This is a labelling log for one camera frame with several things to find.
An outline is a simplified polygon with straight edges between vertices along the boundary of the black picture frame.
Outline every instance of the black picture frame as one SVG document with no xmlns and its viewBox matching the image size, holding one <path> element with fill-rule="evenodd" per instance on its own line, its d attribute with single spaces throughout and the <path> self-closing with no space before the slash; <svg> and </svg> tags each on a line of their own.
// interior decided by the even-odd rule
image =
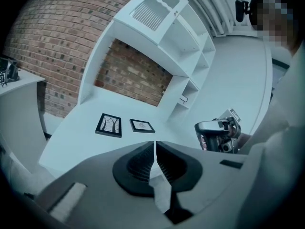
<svg viewBox="0 0 305 229">
<path fill-rule="evenodd" d="M 3 87 L 4 85 L 6 85 L 5 82 L 5 72 L 1 72 L 0 71 L 0 85 Z"/>
<path fill-rule="evenodd" d="M 151 128 L 151 130 L 137 129 L 137 128 L 134 126 L 134 123 L 133 123 L 134 121 L 136 121 L 136 122 L 142 122 L 142 123 L 148 124 L 149 127 Z M 132 130 L 133 130 L 133 132 L 141 132 L 141 133 L 155 133 L 155 132 L 156 132 L 156 131 L 153 129 L 152 125 L 151 125 L 149 122 L 147 122 L 147 121 L 130 119 L 130 124 L 132 125 Z"/>
<path fill-rule="evenodd" d="M 117 130 L 118 132 L 105 130 L 108 121 L 111 120 L 113 122 L 113 119 L 117 119 L 116 121 L 119 121 L 118 130 Z M 110 114 L 103 113 L 101 118 L 100 118 L 100 120 L 99 120 L 99 123 L 97 124 L 97 127 L 95 129 L 95 133 L 96 134 L 101 134 L 101 135 L 107 135 L 107 136 L 121 138 L 122 137 L 122 120 L 121 120 L 121 118 L 113 116 L 113 115 L 110 115 Z"/>
</svg>

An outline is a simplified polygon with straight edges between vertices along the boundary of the white desk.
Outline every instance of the white desk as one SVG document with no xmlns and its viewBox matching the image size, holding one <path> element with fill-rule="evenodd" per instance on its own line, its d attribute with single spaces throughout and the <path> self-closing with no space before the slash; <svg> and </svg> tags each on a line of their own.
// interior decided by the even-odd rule
<svg viewBox="0 0 305 229">
<path fill-rule="evenodd" d="M 99 94 L 77 105 L 68 114 L 43 151 L 39 164 L 47 168 L 53 176 L 59 177 L 89 157 L 135 143 L 157 140 L 181 145 L 190 143 L 188 139 L 190 136 L 186 135 L 182 128 L 160 120 L 157 107 L 105 89 L 97 89 L 97 91 Z M 149 114 L 143 111 L 141 104 L 146 106 L 145 110 L 149 107 Z M 122 138 L 95 133 L 102 113 L 122 118 Z M 133 132 L 130 119 L 150 122 L 156 133 Z"/>
<path fill-rule="evenodd" d="M 20 79 L 0 86 L 0 143 L 32 172 L 46 146 L 37 106 L 37 82 L 43 78 L 19 70 Z"/>
</svg>

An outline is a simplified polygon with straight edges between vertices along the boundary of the white wall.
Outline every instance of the white wall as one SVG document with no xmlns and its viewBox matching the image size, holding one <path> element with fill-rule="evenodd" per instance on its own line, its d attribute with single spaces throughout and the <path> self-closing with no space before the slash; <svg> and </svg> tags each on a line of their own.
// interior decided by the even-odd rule
<svg viewBox="0 0 305 229">
<path fill-rule="evenodd" d="M 215 38 L 213 42 L 216 47 L 214 62 L 183 125 L 194 136 L 196 123 L 217 118 L 232 107 L 242 119 L 242 131 L 251 133 L 265 94 L 264 43 L 242 36 Z"/>
</svg>

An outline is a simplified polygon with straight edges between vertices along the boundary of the framed picture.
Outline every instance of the framed picture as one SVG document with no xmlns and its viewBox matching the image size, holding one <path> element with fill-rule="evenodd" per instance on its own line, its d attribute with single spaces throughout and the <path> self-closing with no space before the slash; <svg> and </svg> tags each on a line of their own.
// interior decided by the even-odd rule
<svg viewBox="0 0 305 229">
<path fill-rule="evenodd" d="M 1 84 L 1 86 L 6 85 L 6 83 L 5 83 L 5 72 L 0 72 L 0 84 Z"/>
<path fill-rule="evenodd" d="M 95 129 L 95 133 L 113 137 L 122 137 L 121 118 L 109 114 L 102 114 Z"/>
<path fill-rule="evenodd" d="M 133 132 L 155 133 L 152 125 L 147 121 L 130 119 Z"/>
</svg>

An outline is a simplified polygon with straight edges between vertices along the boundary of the person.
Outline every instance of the person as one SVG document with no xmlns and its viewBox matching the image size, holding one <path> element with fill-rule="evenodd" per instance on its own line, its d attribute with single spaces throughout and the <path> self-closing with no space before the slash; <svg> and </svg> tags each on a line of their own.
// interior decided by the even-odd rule
<svg viewBox="0 0 305 229">
<path fill-rule="evenodd" d="M 305 124 L 305 50 L 300 12 L 287 0 L 251 0 L 249 19 L 259 36 L 286 48 L 292 56 L 290 68 L 274 90 L 264 119 L 253 135 L 238 138 L 240 154 L 248 154 L 258 143 L 289 126 Z M 200 144 L 208 150 L 202 136 Z"/>
</svg>

